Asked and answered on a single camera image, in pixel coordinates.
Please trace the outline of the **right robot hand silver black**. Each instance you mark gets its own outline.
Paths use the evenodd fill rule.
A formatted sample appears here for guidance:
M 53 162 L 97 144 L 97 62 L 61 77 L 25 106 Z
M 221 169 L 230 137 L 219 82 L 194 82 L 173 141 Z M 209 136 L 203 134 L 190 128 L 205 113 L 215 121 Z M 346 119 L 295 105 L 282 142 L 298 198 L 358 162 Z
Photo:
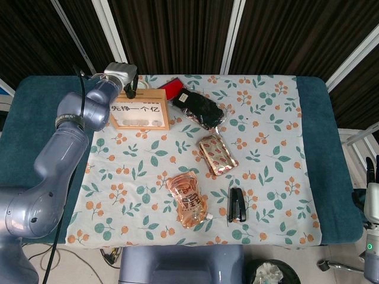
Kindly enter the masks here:
M 375 225 L 378 225 L 378 156 L 376 156 L 377 165 L 370 157 L 366 157 L 367 165 L 367 188 L 365 191 L 364 215 L 366 219 Z

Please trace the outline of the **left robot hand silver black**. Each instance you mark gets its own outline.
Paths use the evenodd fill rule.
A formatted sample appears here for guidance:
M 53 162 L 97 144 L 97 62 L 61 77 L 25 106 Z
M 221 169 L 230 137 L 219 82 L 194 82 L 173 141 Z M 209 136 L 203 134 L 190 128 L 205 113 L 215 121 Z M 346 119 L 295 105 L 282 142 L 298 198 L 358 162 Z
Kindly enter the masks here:
M 108 77 L 114 77 L 120 82 L 119 89 L 126 93 L 128 99 L 136 97 L 139 80 L 137 66 L 128 63 L 112 62 L 106 67 L 104 74 Z

